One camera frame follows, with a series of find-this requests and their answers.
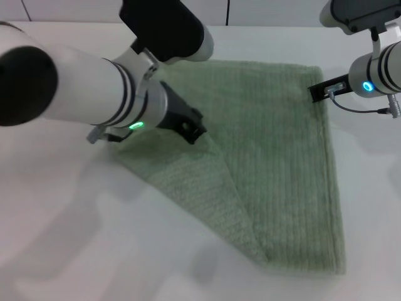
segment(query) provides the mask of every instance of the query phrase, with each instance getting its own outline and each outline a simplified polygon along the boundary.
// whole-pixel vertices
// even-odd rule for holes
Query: blue led light
[[[372,92],[372,91],[375,89],[375,87],[373,86],[373,84],[370,83],[370,82],[364,82],[364,83],[362,84],[362,87],[363,87],[367,92]]]

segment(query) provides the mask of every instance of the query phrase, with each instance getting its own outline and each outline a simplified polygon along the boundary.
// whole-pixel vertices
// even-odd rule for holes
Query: white wall
[[[20,0],[0,0],[0,20],[28,21],[24,6]]]
[[[23,0],[32,21],[120,22],[122,0]],[[226,23],[228,0],[182,0],[205,24]],[[229,25],[319,26],[327,0],[231,0]],[[0,19],[25,20],[21,0],[0,0]]]
[[[120,22],[122,0],[24,0],[33,21]],[[227,0],[182,0],[204,23],[226,22]]]
[[[231,0],[230,25],[321,26],[328,0]]]

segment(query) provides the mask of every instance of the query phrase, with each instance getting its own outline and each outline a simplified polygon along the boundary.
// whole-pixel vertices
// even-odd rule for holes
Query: black cable
[[[29,15],[28,10],[26,9],[24,0],[21,0],[21,3],[22,3],[22,5],[23,5],[23,7],[24,7],[24,10],[25,10],[25,13],[26,13],[26,15],[27,15],[27,17],[28,17],[28,20],[32,21],[31,16]]]
[[[125,139],[130,137],[132,135],[132,133],[133,133],[133,130],[130,130],[130,132],[127,135],[125,135],[124,137],[120,137],[120,136],[113,135],[113,134],[107,134],[107,141],[121,143]]]
[[[228,26],[228,20],[230,18],[230,5],[230,0],[227,0],[226,26]]]
[[[342,108],[343,110],[346,110],[346,111],[349,111],[349,112],[352,112],[352,113],[379,113],[379,114],[382,114],[382,110],[386,110],[387,111],[387,108],[386,109],[380,109],[380,110],[370,110],[370,111],[358,111],[358,110],[352,110],[351,108],[345,108],[345,107],[343,107],[342,105],[340,105],[338,102],[336,102],[334,99],[331,99],[332,101],[333,101],[333,103],[337,106],[337,107],[339,107],[339,108]]]

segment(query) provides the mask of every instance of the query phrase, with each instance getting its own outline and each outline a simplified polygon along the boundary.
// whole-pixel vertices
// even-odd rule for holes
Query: towel fold
[[[195,145],[168,130],[133,135],[117,159],[260,265],[344,273],[328,117],[316,67],[180,62],[159,71],[204,115]]]

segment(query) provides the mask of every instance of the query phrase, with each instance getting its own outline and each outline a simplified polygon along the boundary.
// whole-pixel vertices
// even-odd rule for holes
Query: metal bracket
[[[95,144],[97,140],[101,139],[106,132],[106,127],[97,125],[87,135],[86,139],[90,144]]]
[[[143,78],[149,80],[159,69],[159,61],[147,48],[145,48],[143,52],[139,54],[139,56],[141,56],[143,60],[148,63],[148,70],[143,75]]]
[[[390,23],[386,25],[386,29],[387,31],[381,34],[378,34],[376,31],[372,31],[373,60],[379,59],[381,52],[388,45],[394,44],[401,40],[401,29],[397,23]]]

